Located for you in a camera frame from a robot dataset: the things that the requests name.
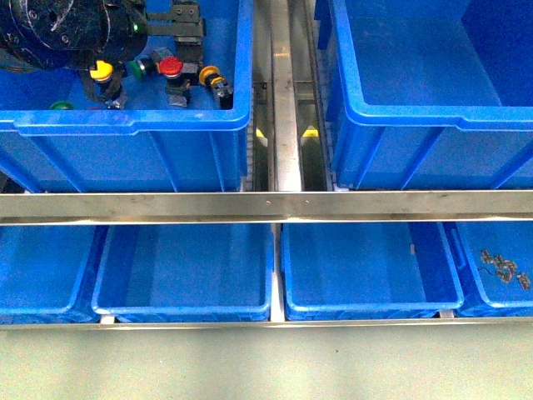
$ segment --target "green cap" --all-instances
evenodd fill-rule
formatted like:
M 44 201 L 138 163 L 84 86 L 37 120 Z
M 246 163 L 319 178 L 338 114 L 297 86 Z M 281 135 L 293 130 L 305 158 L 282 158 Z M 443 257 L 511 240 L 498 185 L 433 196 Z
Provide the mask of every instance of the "green cap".
M 55 102 L 50 106 L 51 110 L 73 110 L 74 106 L 69 102 Z
M 139 65 L 139 63 L 137 61 L 130 61 L 128 65 L 132 70 L 135 79 L 141 81 L 144 74 L 142 73 L 141 66 Z

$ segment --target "stainless steel rail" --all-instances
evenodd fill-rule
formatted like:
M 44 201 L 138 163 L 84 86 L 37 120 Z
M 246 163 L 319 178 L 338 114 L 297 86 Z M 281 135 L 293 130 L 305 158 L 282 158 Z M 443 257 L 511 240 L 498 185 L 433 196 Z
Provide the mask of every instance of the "stainless steel rail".
M 533 220 L 533 191 L 3 194 L 0 224 Z

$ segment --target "metal bar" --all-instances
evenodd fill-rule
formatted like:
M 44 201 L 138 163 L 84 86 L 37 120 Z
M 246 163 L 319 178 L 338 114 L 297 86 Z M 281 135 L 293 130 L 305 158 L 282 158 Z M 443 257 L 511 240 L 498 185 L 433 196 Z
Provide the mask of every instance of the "metal bar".
M 307 46 L 309 49 L 309 58 L 311 60 L 311 77 L 313 81 L 313 92 L 315 95 L 315 104 L 316 104 L 316 119 L 318 121 L 318 130 L 320 133 L 320 143 L 322 146 L 322 156 L 324 158 L 324 167 L 326 169 L 326 188 L 330 192 L 333 190 L 333 182 L 331 181 L 331 160 L 329 155 L 329 148 L 327 146 L 326 140 L 326 124 L 325 124 L 325 113 L 321 101 L 321 94 L 319 92 L 319 87 L 321 85 L 320 74 L 318 73 L 318 60 L 316 58 L 316 49 L 317 45 L 315 42 L 315 34 L 313 32 L 313 12 L 311 11 L 311 0 L 305 0 L 303 2 L 304 12 L 306 14 L 306 26 L 307 26 Z
M 301 158 L 292 75 L 289 1 L 271 1 L 272 86 L 276 99 L 274 103 L 276 190 L 300 192 Z
M 296 123 L 296 93 L 292 73 L 290 0 L 271 1 L 271 52 L 274 140 L 269 142 L 269 168 L 273 179 L 270 190 L 300 192 L 302 190 L 300 140 Z M 271 200 L 266 200 L 266 207 Z M 274 323 L 285 322 L 283 274 L 281 273 L 281 225 L 273 224 L 275 262 L 272 272 L 271 315 Z
M 533 191 L 3 194 L 2 225 L 533 220 Z
M 65 331 L 141 331 L 177 329 L 227 329 L 227 328 L 363 328 L 442 325 L 499 325 L 533 324 L 533 317 L 487 317 L 487 318 L 414 318 L 414 319 L 367 319 L 351 321 L 298 321 L 298 322 L 173 322 L 173 323 L 69 323 L 0 325 L 2 331 L 65 330 Z

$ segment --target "plastic storage bin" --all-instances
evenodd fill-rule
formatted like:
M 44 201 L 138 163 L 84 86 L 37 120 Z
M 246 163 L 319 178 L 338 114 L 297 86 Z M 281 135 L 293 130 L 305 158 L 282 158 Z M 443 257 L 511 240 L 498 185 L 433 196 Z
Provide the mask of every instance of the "plastic storage bin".
M 164 12 L 170 0 L 148 0 Z M 31 192 L 231 191 L 247 170 L 252 100 L 252 0 L 199 0 L 206 19 L 205 65 L 235 86 L 232 110 L 217 109 L 204 87 L 188 109 L 167 104 L 165 78 L 124 80 L 125 111 L 89 111 L 75 72 L 0 71 L 0 170 Z M 171 37 L 153 48 L 174 49 Z M 58 100 L 77 111 L 48 111 Z
M 462 222 L 445 226 L 465 292 L 465 304 L 458 313 L 465 317 L 533 315 L 533 288 L 528 288 L 525 279 L 522 286 L 518 278 L 533 281 L 533 223 Z M 516 271 L 498 277 L 498 270 L 508 273 L 513 268 L 501 262 L 513 262 Z
M 282 268 L 291 320 L 430 318 L 463 303 L 436 223 L 285 225 Z
M 89 323 L 104 227 L 0 227 L 0 323 Z
M 92 307 L 124 323 L 264 321 L 267 225 L 112 227 Z
M 533 188 L 533 2 L 320 0 L 316 18 L 339 187 Z

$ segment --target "scattered metal pieces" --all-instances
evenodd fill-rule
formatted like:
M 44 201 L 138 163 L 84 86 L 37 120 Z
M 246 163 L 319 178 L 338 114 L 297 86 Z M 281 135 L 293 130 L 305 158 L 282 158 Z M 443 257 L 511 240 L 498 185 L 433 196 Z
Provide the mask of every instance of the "scattered metal pieces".
M 496 275 L 503 283 L 511 283 L 513 277 L 516 275 L 516 280 L 524 290 L 531 289 L 531 280 L 524 272 L 518 273 L 518 266 L 516 262 L 504 259 L 500 254 L 494 257 L 487 250 L 481 250 L 481 261 L 485 264 L 493 264 L 496 268 L 494 275 Z M 480 267 L 478 271 L 487 271 L 493 275 L 487 267 Z
M 524 290 L 530 290 L 531 289 L 531 280 L 525 275 L 524 273 L 519 273 L 516 276 L 516 279 L 518 279 L 518 282 L 520 283 L 520 286 Z

